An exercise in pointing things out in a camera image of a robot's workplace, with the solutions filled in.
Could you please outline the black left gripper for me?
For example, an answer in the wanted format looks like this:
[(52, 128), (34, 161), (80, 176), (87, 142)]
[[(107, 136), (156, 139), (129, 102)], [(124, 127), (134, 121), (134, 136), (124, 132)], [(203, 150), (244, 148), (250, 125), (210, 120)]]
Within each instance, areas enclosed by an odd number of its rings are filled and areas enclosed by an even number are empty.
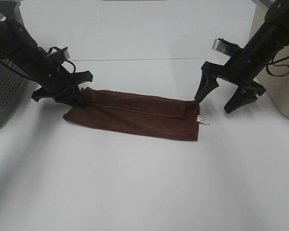
[(32, 99), (39, 101), (43, 98), (52, 98), (56, 103), (66, 105), (86, 106), (80, 92), (79, 85), (91, 82), (93, 75), (90, 71), (69, 73), (59, 66), (53, 70), (41, 67), (31, 67), (31, 77), (41, 85), (41, 88), (32, 93)]

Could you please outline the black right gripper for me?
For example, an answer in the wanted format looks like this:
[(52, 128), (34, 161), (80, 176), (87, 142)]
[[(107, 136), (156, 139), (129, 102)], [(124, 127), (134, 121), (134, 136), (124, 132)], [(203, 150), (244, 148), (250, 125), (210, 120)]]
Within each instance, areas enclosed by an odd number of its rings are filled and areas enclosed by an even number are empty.
[(258, 99), (257, 94), (260, 96), (264, 94), (265, 88), (253, 81), (263, 68), (262, 63), (253, 60), (244, 51), (234, 54), (225, 65), (206, 61), (201, 67), (201, 81), (194, 99), (197, 103), (202, 102), (211, 91), (219, 87), (217, 78), (221, 78), (239, 86), (224, 106), (224, 110), (231, 113), (255, 102)]

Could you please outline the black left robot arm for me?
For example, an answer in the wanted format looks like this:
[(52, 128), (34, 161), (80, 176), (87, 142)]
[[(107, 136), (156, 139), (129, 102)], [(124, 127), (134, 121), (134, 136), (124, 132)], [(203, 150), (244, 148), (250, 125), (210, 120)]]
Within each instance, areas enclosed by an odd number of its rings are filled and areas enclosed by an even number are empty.
[(0, 64), (12, 70), (5, 59), (21, 69), (20, 76), (41, 86), (33, 92), (33, 100), (52, 98), (57, 103), (85, 107), (79, 85), (91, 82), (93, 75), (90, 71), (77, 73), (65, 69), (63, 63), (70, 62), (67, 48), (51, 47), (45, 51), (22, 24), (5, 20), (0, 21)]

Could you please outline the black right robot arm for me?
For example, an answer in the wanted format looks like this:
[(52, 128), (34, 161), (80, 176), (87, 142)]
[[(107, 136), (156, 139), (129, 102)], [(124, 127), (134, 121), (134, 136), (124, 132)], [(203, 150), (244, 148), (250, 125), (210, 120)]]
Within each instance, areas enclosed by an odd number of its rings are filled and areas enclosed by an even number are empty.
[(200, 103), (219, 86), (217, 79), (223, 79), (238, 88), (224, 106), (229, 114), (234, 110), (257, 100), (265, 88), (254, 81), (256, 76), (269, 65), (278, 52), (289, 45), (289, 0), (276, 0), (268, 9), (264, 22), (244, 48), (222, 38), (216, 39), (213, 49), (228, 55), (225, 65), (205, 62), (195, 101)]

